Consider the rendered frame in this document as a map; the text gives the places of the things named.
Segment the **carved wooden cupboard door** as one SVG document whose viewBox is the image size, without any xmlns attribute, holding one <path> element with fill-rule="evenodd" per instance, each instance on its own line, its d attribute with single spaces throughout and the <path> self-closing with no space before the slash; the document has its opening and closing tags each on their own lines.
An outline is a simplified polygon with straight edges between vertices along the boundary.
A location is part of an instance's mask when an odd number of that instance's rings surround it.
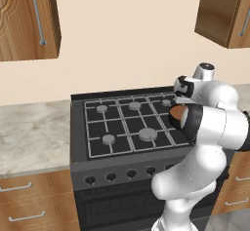
<svg viewBox="0 0 250 231">
<path fill-rule="evenodd" d="M 57 0 L 37 0 L 45 46 L 39 44 L 32 0 L 0 0 L 0 61 L 57 58 L 61 27 Z"/>
</svg>

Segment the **wooden drawer front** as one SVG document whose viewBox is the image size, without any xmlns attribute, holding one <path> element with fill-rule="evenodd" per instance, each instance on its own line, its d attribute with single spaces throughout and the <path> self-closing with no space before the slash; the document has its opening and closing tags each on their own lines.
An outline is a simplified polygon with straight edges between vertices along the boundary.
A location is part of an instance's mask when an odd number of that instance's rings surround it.
<svg viewBox="0 0 250 231">
<path fill-rule="evenodd" d="M 36 215 L 39 218 L 10 222 L 12 218 Z M 0 205 L 0 231 L 80 231 L 74 196 L 71 192 L 7 202 Z"/>
<path fill-rule="evenodd" d="M 30 188 L 10 192 L 0 192 L 0 204 L 11 201 L 52 196 L 72 191 L 70 170 L 4 178 L 0 179 L 0 187 L 17 187 L 27 185 L 30 181 L 32 182 Z"/>
<path fill-rule="evenodd" d="M 239 206 L 225 206 L 225 202 L 238 202 L 249 198 L 248 204 L 243 204 Z M 228 192 L 221 192 L 218 196 L 214 209 L 212 210 L 212 215 L 218 215 L 226 212 L 235 212 L 239 210 L 244 210 L 250 208 L 250 188 L 233 189 Z"/>
<path fill-rule="evenodd" d="M 250 188 L 250 180 L 237 181 L 236 176 L 250 176 L 250 151 L 234 153 L 229 166 L 229 189 Z"/>
</svg>

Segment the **black oven door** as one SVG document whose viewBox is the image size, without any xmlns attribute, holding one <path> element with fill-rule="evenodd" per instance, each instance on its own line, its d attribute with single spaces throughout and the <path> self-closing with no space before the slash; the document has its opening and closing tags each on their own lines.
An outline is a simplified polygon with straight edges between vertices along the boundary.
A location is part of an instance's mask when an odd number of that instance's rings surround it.
<svg viewBox="0 0 250 231">
<path fill-rule="evenodd" d="M 74 197 L 81 231 L 144 231 L 165 205 L 149 179 L 76 191 Z"/>
</svg>

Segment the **plain wooden wall cupboard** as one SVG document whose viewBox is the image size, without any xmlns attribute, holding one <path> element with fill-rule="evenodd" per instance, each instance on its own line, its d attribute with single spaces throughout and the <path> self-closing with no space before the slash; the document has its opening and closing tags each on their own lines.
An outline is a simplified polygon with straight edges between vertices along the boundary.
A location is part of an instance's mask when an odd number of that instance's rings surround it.
<svg viewBox="0 0 250 231">
<path fill-rule="evenodd" d="M 250 48 L 250 19 L 243 36 L 250 0 L 200 0 L 194 31 L 227 49 Z"/>
</svg>

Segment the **black gas stove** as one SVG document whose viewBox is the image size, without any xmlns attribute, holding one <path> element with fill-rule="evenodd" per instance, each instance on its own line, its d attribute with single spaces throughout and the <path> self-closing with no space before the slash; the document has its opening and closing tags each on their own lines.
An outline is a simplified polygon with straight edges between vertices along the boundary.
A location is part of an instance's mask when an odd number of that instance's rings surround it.
<svg viewBox="0 0 250 231">
<path fill-rule="evenodd" d="M 168 121 L 171 87 L 73 95 L 70 103 L 70 173 L 73 192 L 150 180 L 181 163 L 191 150 Z M 135 170 L 134 178 L 127 172 Z M 115 173 L 116 179 L 106 176 Z M 89 185 L 85 178 L 96 181 Z"/>
</svg>

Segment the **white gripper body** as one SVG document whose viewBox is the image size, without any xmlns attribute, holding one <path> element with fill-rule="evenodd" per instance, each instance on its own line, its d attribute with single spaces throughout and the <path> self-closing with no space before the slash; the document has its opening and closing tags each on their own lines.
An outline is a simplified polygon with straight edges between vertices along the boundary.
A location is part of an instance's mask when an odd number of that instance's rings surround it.
<svg viewBox="0 0 250 231">
<path fill-rule="evenodd" d="M 177 96 L 184 96 L 187 92 L 188 86 L 185 76 L 180 76 L 174 83 L 174 93 Z"/>
</svg>

